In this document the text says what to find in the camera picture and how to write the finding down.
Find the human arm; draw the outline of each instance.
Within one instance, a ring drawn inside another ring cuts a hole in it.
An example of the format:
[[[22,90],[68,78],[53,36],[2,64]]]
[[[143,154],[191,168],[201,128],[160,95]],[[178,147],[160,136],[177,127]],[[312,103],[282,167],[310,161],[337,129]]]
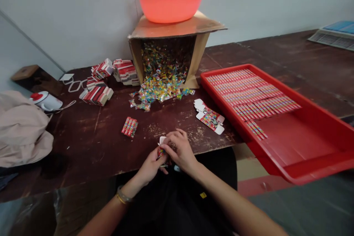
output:
[[[175,144],[175,151],[167,145],[169,141]],[[186,132],[177,129],[177,131],[167,134],[162,148],[184,172],[200,183],[214,197],[233,228],[241,236],[287,235],[282,227],[272,221],[262,210],[243,198],[237,191],[197,161],[188,142]]]
[[[144,186],[146,186],[156,175],[158,169],[164,164],[168,156],[157,159],[155,148],[146,158],[140,170],[122,188],[121,192],[129,198],[133,198]],[[117,227],[129,207],[124,204],[116,195],[104,206],[101,211],[83,228],[78,236],[110,236]]]

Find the red plastic tray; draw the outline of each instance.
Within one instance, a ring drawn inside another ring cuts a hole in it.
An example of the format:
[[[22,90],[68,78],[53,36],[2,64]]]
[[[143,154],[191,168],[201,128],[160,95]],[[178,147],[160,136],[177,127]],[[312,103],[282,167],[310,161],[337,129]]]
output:
[[[258,140],[252,134],[206,79],[240,69],[250,69],[302,106],[290,113],[256,121],[268,135],[265,140]],[[201,84],[269,174],[301,185],[354,167],[354,128],[259,68],[247,64],[204,72]]]

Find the bracelet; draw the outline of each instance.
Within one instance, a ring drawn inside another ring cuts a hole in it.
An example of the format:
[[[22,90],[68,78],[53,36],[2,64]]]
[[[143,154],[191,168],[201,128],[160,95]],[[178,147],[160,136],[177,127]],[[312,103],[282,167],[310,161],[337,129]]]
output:
[[[121,199],[121,197],[119,196],[119,194],[117,194],[117,197],[118,197],[118,199],[119,199],[124,205],[126,205],[126,202],[124,202],[123,199]]]
[[[133,199],[132,199],[132,198],[127,197],[127,196],[125,196],[125,195],[122,193],[122,191],[121,191],[121,188],[122,188],[122,187],[123,187],[122,185],[118,187],[118,190],[117,190],[117,197],[118,197],[118,199],[119,199],[120,201],[122,201],[123,204],[133,202]]]

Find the finger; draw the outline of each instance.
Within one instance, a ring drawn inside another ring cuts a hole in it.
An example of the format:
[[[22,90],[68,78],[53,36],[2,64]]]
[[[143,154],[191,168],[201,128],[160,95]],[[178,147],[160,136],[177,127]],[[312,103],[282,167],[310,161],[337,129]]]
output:
[[[158,146],[153,151],[151,151],[150,154],[148,155],[148,158],[156,160],[159,148],[160,147]]]
[[[168,158],[169,156],[167,154],[164,154],[156,161],[156,164],[158,164],[158,166],[160,167],[162,164],[166,163]]]
[[[166,175],[169,173],[165,167],[160,167],[160,171],[162,171]]]
[[[182,129],[176,128],[176,130],[179,131],[183,135],[184,138],[187,138],[187,133],[184,132]]]
[[[183,137],[183,135],[179,132],[179,131],[172,131],[172,132],[169,132],[166,136],[176,136],[176,137]]]
[[[178,158],[178,155],[176,154],[175,151],[173,151],[172,148],[170,148],[170,146],[166,145],[166,144],[162,144],[161,147],[166,150],[167,154],[170,155],[170,157],[175,160]]]
[[[168,145],[168,143],[170,141],[177,144],[178,138],[174,134],[171,134],[170,136],[165,138],[165,140],[163,141],[163,144]]]

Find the yellow tag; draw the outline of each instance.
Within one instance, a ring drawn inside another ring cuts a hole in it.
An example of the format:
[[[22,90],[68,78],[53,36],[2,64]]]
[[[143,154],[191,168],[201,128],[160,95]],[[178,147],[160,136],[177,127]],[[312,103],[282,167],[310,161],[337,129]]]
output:
[[[204,199],[204,198],[207,196],[207,194],[204,193],[204,192],[202,192],[202,193],[200,194],[200,196]]]

